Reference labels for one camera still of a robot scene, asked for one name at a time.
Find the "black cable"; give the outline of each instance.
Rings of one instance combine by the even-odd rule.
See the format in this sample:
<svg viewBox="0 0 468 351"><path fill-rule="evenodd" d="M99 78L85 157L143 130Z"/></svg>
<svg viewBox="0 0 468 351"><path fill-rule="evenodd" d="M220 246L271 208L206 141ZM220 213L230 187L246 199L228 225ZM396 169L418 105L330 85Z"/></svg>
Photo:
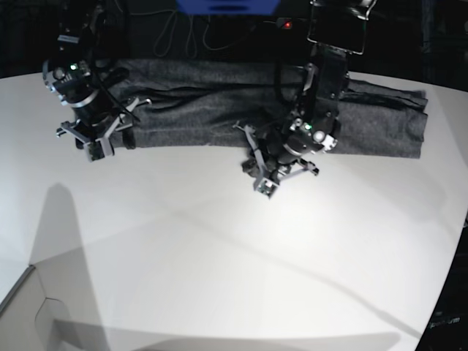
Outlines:
<svg viewBox="0 0 468 351"><path fill-rule="evenodd" d="M135 114L128 111L127 108L125 106L123 106L122 103L120 101L118 101L115 96L112 95L112 93L110 93L107 86L105 86L105 84L102 82L101 77L99 76L99 73L96 72L94 69L91 69L91 70L92 70L92 72L94 74L94 77L96 78L96 81L97 81L99 87L102 89L104 94L107 95L107 97L110 99L110 101L112 101L114 105L119 107L121 112L128 115L133 121L141 122L141 120L137 116L135 116Z"/></svg>

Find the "white tabletop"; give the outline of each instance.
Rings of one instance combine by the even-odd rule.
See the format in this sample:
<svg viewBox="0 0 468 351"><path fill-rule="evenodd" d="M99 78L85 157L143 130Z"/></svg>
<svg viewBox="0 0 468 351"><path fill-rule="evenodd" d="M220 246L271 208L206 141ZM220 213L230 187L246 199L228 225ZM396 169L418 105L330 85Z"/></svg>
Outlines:
<svg viewBox="0 0 468 351"><path fill-rule="evenodd" d="M40 75L0 80L1 235L112 350L413 351L467 213L468 94L352 78L427 91L421 158L314 156L272 200L242 149L88 163Z"/></svg>

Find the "folded gray fabric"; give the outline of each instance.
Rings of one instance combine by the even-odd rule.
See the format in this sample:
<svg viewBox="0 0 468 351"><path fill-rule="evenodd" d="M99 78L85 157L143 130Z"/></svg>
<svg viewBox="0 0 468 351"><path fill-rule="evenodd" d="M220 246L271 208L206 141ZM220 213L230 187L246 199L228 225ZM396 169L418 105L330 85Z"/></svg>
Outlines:
<svg viewBox="0 0 468 351"><path fill-rule="evenodd" d="M206 61L126 60L129 79L112 87L119 99L151 98L134 127L137 147L240 146L245 136L233 124L261 127L284 118L289 108L275 95L272 64ZM284 67L282 93L292 100L302 72ZM427 104L422 91L399 91L350 81L341 97L341 137L333 153L418 158L424 141ZM119 133L113 144L122 146Z"/></svg>

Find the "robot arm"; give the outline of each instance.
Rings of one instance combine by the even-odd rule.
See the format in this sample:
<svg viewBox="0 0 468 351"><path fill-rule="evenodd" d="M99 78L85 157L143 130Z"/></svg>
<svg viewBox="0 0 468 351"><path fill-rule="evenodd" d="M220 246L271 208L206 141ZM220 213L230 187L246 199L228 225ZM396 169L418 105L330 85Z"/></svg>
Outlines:
<svg viewBox="0 0 468 351"><path fill-rule="evenodd" d="M179 0L189 14L230 13L269 14L272 1L243 1L243 6L223 6L204 9L197 4L203 0ZM327 152L339 141L339 98L346 89L347 55L363 52L366 22L376 0L312 0L310 3L310 30L306 45L311 54L304 66L303 87L295 98L292 110L283 120L266 128L239 126L252 148L252 158L243 165L244 172L256 178L254 189L271 196L282 181L297 174L318 168L303 159L308 153ZM96 67L95 48L105 28L106 11L102 1L65 0L62 7L64 24L58 38L61 51L43 67L45 85L56 94L63 105L75 112L74 122L64 122L57 135L68 134L83 148L89 161L113 156L110 136L123 133L127 148L135 148L132 136L137 118L132 111L140 105L138 98L123 106L108 91L110 82L125 78L125 72L111 72L101 80Z"/></svg>

